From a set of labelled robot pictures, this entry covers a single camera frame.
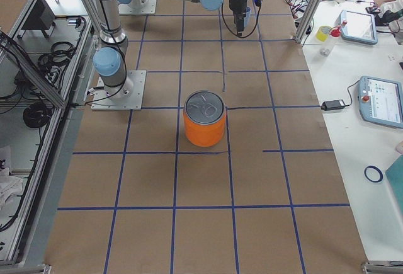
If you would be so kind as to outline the light blue plastic cup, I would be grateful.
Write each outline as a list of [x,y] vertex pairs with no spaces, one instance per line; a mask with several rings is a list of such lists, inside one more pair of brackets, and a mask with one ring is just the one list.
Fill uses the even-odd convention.
[[251,16],[251,8],[247,6],[243,17],[244,28],[246,28],[246,26],[248,25],[250,16]]

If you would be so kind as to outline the yellow tape roll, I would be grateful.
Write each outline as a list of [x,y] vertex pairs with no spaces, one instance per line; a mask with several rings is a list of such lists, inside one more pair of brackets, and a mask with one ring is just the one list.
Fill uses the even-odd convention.
[[320,42],[325,42],[327,37],[329,36],[330,30],[330,26],[320,26],[315,34],[316,39],[318,39]]

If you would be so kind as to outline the clear bottle red cap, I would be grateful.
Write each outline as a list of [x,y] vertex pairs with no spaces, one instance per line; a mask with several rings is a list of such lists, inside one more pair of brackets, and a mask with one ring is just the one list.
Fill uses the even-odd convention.
[[329,30],[329,34],[325,41],[322,43],[319,53],[323,56],[328,56],[336,43],[339,42],[341,36],[341,26],[335,26]]

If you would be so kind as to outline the orange can with silver lid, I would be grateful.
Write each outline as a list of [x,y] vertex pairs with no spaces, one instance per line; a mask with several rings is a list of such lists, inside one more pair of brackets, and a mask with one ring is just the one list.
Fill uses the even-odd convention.
[[184,103],[186,138],[199,147],[211,147],[221,141],[225,128],[223,99],[211,91],[196,91]]

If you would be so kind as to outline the teach pendant upper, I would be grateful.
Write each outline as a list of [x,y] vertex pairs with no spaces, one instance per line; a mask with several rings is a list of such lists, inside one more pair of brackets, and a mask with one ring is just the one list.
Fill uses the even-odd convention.
[[352,42],[375,45],[378,43],[375,19],[372,14],[342,10],[339,15],[341,36]]

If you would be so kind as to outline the teach pendant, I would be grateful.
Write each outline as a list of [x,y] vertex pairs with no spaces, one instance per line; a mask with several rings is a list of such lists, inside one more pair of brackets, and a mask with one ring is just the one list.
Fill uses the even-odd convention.
[[342,10],[339,15],[341,36],[352,42],[375,45],[378,43],[375,19],[372,14]]
[[358,103],[364,121],[402,128],[402,85],[400,82],[362,76],[358,82]]

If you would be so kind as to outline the small black power brick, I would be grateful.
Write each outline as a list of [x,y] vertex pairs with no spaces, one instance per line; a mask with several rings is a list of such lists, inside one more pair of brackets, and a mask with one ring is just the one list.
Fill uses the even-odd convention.
[[343,100],[329,100],[321,104],[321,110],[323,111],[342,110],[345,107],[346,104]]

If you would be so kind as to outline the black controller device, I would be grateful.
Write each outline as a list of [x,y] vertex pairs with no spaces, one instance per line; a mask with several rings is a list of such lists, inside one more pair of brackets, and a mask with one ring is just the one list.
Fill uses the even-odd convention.
[[398,20],[402,17],[402,10],[398,10],[397,12],[392,12],[391,10],[386,10],[381,16],[381,10],[377,6],[369,6],[366,7],[366,12],[368,14],[374,15],[375,26],[388,26],[391,22]]

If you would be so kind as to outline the teach pendant lower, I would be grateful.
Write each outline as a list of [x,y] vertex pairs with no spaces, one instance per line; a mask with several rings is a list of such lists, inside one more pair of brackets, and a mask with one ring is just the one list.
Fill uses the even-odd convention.
[[358,103],[364,121],[402,128],[402,85],[400,82],[362,76],[358,82]]

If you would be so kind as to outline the white cloth rag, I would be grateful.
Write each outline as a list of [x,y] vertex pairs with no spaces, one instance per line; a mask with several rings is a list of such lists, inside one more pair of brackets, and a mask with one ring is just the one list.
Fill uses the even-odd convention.
[[11,147],[5,146],[1,148],[1,205],[23,193],[23,179],[11,173]]

